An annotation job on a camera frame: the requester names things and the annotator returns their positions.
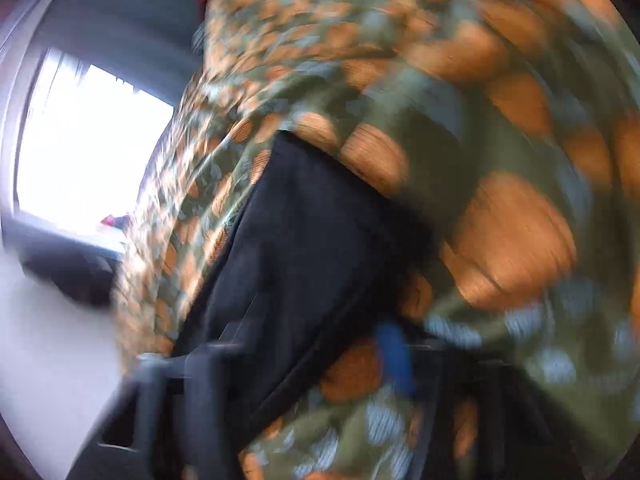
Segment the dark bag by window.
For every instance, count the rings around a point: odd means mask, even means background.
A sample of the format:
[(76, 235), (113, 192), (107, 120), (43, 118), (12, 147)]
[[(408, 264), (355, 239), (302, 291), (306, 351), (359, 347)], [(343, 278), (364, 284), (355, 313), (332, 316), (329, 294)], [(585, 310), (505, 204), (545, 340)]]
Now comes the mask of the dark bag by window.
[(98, 246), (42, 231), (17, 239), (15, 253), (26, 275), (55, 286), (69, 300), (106, 308), (112, 300), (119, 258)]

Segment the black pants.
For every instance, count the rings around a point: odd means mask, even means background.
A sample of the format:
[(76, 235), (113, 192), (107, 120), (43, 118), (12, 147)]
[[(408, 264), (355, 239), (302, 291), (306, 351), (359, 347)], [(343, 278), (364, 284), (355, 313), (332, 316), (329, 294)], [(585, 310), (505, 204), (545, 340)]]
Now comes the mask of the black pants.
[(235, 458), (394, 312), (427, 230), (320, 148), (280, 132), (184, 321), (184, 450)]

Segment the green orange floral bedspread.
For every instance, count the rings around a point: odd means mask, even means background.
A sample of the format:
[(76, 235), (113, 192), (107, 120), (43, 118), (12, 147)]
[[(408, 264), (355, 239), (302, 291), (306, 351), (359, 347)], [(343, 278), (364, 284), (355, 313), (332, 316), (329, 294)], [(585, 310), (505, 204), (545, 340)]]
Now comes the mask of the green orange floral bedspread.
[(128, 231), (122, 358), (168, 353), (279, 129), (425, 218), (402, 312), (505, 351), (587, 474), (639, 437), (639, 45), (610, 0), (206, 0)]

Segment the blue-grey curtain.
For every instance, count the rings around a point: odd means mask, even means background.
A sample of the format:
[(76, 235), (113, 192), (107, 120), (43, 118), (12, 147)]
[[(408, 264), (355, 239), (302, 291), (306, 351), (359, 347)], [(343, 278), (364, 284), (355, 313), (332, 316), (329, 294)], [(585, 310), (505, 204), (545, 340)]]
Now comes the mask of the blue-grey curtain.
[(52, 0), (34, 39), (176, 106), (201, 66), (201, 21), (198, 0)]

